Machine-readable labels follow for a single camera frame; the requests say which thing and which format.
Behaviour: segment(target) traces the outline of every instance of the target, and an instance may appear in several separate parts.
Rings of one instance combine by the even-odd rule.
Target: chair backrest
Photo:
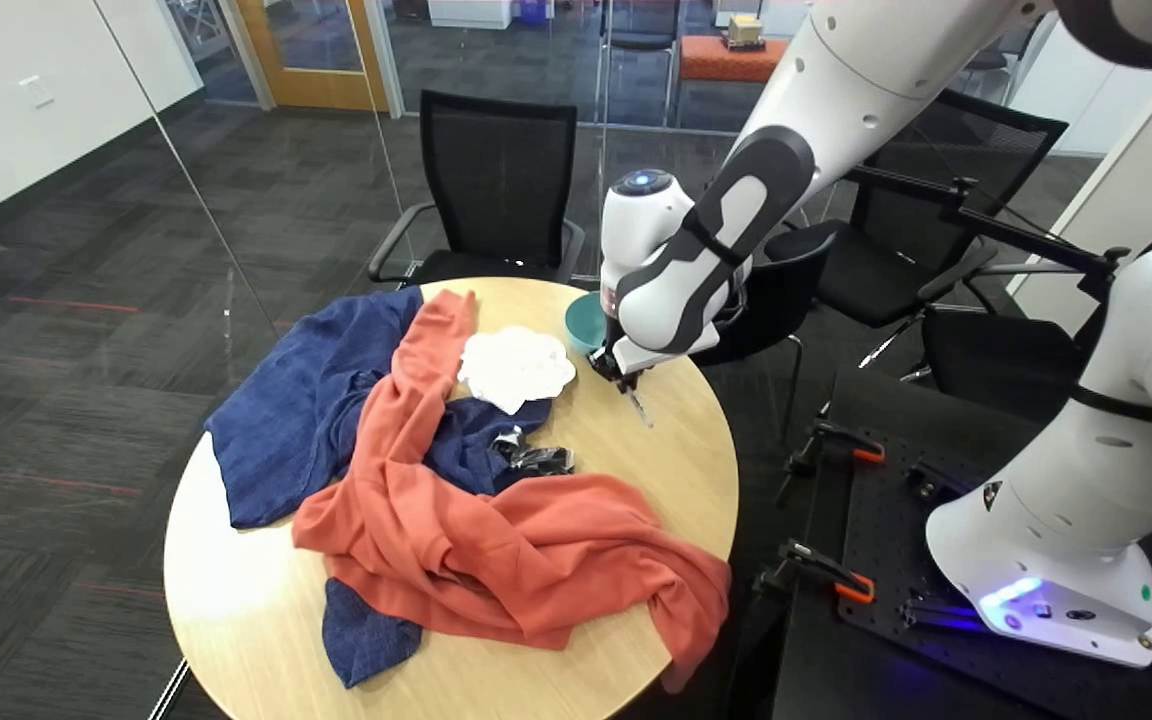
[[[790,334],[811,313],[827,248],[833,230],[773,237],[744,280],[744,313],[717,346],[696,350],[696,364],[726,364]]]
[[[610,48],[663,52],[680,40],[684,0],[603,0],[599,34]]]
[[[885,145],[867,168],[921,177],[930,183],[972,178],[969,207],[996,216],[1032,168],[1059,140],[1063,125],[941,90],[904,132]],[[927,274],[962,257],[972,230],[944,218],[941,202],[862,186],[854,190],[853,227],[917,261]]]
[[[452,252],[558,263],[576,107],[419,90],[419,152]]]

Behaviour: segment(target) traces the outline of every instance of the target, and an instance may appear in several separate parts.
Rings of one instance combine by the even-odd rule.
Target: glass door
[[[363,0],[235,0],[235,6],[275,103],[389,107]]]

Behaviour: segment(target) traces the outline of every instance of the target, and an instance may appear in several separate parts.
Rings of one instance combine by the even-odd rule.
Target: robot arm
[[[816,0],[736,148],[696,202],[663,173],[603,202],[599,367],[634,375],[713,346],[726,280],[807,197],[889,145],[981,48],[1038,0]]]

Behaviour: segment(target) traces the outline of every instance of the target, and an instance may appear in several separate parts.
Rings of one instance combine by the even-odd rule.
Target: wall
[[[1103,154],[1051,230],[1090,252],[1144,248],[1152,240],[1152,116]],[[1013,295],[1028,314],[1055,321],[1066,333],[1090,313],[1090,300],[1055,274],[1032,274]]]
[[[160,0],[99,0],[156,107],[200,89]],[[0,0],[0,200],[149,119],[92,0]]]
[[[1013,107],[1066,119],[1051,154],[1103,154],[1152,112],[1152,72],[1090,57],[1048,17],[1025,52]]]

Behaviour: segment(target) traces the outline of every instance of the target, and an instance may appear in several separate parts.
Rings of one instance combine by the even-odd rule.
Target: round table
[[[475,326],[523,322],[563,334],[579,286],[538,280],[449,280],[422,290],[475,290]],[[692,361],[638,375],[638,420],[628,397],[576,350],[534,444],[563,444],[576,466],[610,471],[645,491],[673,537],[717,556],[736,531],[736,453],[726,420]],[[292,549],[292,519],[229,528],[213,437],[179,477],[162,588],[179,650],[229,714],[610,714],[669,662],[649,606],[579,623],[563,650],[422,632],[401,668],[343,688],[324,656],[324,560]]]

